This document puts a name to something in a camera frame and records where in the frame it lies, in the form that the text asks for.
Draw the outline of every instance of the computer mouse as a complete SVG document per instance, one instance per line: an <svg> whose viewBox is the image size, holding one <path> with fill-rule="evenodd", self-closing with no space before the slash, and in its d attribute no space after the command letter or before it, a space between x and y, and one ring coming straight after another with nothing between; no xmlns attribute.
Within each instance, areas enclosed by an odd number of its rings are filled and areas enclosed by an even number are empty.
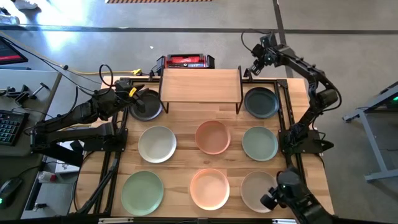
<svg viewBox="0 0 398 224"><path fill-rule="evenodd" d="M7 180L0 188L0 209L8 208L14 201L22 179L15 177Z"/></svg>

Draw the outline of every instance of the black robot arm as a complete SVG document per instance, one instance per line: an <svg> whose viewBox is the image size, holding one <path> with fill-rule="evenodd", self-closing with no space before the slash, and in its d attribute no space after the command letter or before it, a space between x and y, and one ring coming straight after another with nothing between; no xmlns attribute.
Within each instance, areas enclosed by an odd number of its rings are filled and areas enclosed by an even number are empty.
<svg viewBox="0 0 398 224"><path fill-rule="evenodd" d="M30 131L32 152L80 166L82 154L65 149L57 143L81 140L85 143L85 151L112 151L118 148L118 144L122 142L121 138L125 138L125 135L123 130L117 129L115 123L105 123L97 128L59 131L74 124L90 124L98 118L107 121L109 117L131 105L145 112L145 105L140 100L141 95L146 92L141 90L144 85L133 86L125 80L117 81L112 86L114 89L95 91L90 100L64 115L38 122Z"/></svg>
<svg viewBox="0 0 398 224"><path fill-rule="evenodd" d="M322 70L317 69L315 65L305 62L303 58L297 57L289 46L278 45L275 35L272 33L262 37L261 44L257 44L251 52L256 57L256 61L250 69L253 74L259 75L265 66L274 65L275 67L279 67L285 65L308 81L310 106L300 121L291 126L283 134L283 140L280 143L285 156L302 152L300 147L308 146L308 144L303 144L303 142L308 141L308 134L312 132L309 126L323 112L336 109L340 106L341 95L339 91L327 79ZM323 90L317 91L320 85L323 86ZM327 109L333 103L336 103L338 99L340 99L338 106ZM333 147L333 143L328 141L320 139L309 140L319 144L322 151ZM277 187L269 189L269 194L261 198L261 203L270 210L273 210L278 204L282 208L289 207L300 224L377 223L349 220L330 215L308 189L299 173L292 164L289 164L287 170L277 174Z"/></svg>
<svg viewBox="0 0 398 224"><path fill-rule="evenodd" d="M270 210L278 204L282 208L289 207L299 224L381 224L330 215L302 182L293 166L277 174L277 184L261 198L261 203Z"/></svg>
<svg viewBox="0 0 398 224"><path fill-rule="evenodd" d="M308 136L309 126L314 120L321 115L325 109L335 103L340 98L337 88L325 76L325 72L310 65L304 58L296 56L295 52L286 45L277 44L274 34L268 34L261 38L261 44L257 44L251 51L253 56L257 58L251 67L252 73L259 75L264 66L274 65L279 67L285 65L295 72L303 76L308 81L308 95L310 97L310 107L302 116L300 121L289 129L289 133L285 136L285 147L297 145L300 141ZM318 87L323 85L324 90L318 91ZM333 147L330 142L323 150Z"/></svg>

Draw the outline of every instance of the plate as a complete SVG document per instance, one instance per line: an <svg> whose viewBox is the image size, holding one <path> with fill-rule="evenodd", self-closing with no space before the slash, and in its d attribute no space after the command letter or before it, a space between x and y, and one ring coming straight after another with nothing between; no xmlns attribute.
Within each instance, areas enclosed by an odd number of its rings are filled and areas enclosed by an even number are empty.
<svg viewBox="0 0 398 224"><path fill-rule="evenodd" d="M134 216L148 215L160 205L164 194L161 179L151 171L139 171L124 183L121 201Z"/></svg>
<svg viewBox="0 0 398 224"><path fill-rule="evenodd" d="M225 175L216 169L204 169L191 181L192 200L204 210L221 208L229 197L229 183Z"/></svg>
<svg viewBox="0 0 398 224"><path fill-rule="evenodd" d="M251 115L266 119L279 110L279 100L269 89L256 87L244 96L244 107Z"/></svg>
<svg viewBox="0 0 398 224"><path fill-rule="evenodd" d="M195 142L204 153L217 155L228 148L231 142L231 134L223 123L206 121L197 129Z"/></svg>
<svg viewBox="0 0 398 224"><path fill-rule="evenodd" d="M176 147L177 139L174 133L164 126L147 129L138 140L139 154L151 163L160 163L170 159Z"/></svg>
<svg viewBox="0 0 398 224"><path fill-rule="evenodd" d="M268 190L271 187L277 187L277 182L273 176L266 172L254 171L245 176L242 181L242 200L251 210L255 212L270 212L271 210L262 205L260 198L264 194L270 195Z"/></svg>
<svg viewBox="0 0 398 224"><path fill-rule="evenodd" d="M129 107L131 116L139 121L150 121L158 117L162 112L162 105L158 96L159 94L156 91L147 90L147 93L141 96L141 100L145 104L145 113L141 113L136 106L132 105Z"/></svg>
<svg viewBox="0 0 398 224"><path fill-rule="evenodd" d="M244 133L242 147L245 153L255 161L268 161L278 151L278 140L272 131L257 126Z"/></svg>

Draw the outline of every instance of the gray floor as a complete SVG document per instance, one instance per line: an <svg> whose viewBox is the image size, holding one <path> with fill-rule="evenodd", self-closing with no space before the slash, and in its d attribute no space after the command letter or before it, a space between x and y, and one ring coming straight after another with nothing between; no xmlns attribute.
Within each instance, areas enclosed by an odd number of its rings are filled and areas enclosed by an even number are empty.
<svg viewBox="0 0 398 224"><path fill-rule="evenodd" d="M395 0L279 0L286 29L397 29ZM104 4L103 1L40 1L41 11L25 12L27 24L95 27L216 27L277 28L272 0L215 0L212 3ZM101 63L113 70L148 71L161 55L203 52L216 59L217 68L250 66L254 60L241 45L240 34L28 32L8 35L62 64L96 71ZM253 46L260 35L247 34ZM335 147L325 153L326 175L337 215L381 222L398 221L398 178L367 184L363 175L377 172L376 159L359 121L345 124L341 117L396 82L396 35L286 35L298 55L324 70L343 95L343 105L317 119ZM29 57L36 70L50 70ZM284 68L267 67L263 77L286 77ZM74 78L88 88L87 80ZM64 113L72 102L74 86L63 80L50 114ZM79 101L86 100L81 95ZM386 157L396 158L398 152ZM54 200L50 195L60 195ZM39 202L50 208L24 218L66 214L70 185L48 185Z"/></svg>

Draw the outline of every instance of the sage green plate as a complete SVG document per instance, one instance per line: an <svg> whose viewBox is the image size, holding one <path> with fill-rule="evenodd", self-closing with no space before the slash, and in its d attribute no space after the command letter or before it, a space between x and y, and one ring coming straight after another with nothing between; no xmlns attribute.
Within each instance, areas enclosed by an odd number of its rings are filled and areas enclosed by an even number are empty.
<svg viewBox="0 0 398 224"><path fill-rule="evenodd" d="M278 140L272 131L257 126L244 133L242 147L245 153L255 161L268 161L278 151Z"/></svg>
<svg viewBox="0 0 398 224"><path fill-rule="evenodd" d="M148 215L160 205L163 194L163 183L158 175L151 171L139 171L124 184L122 205L131 215Z"/></svg>

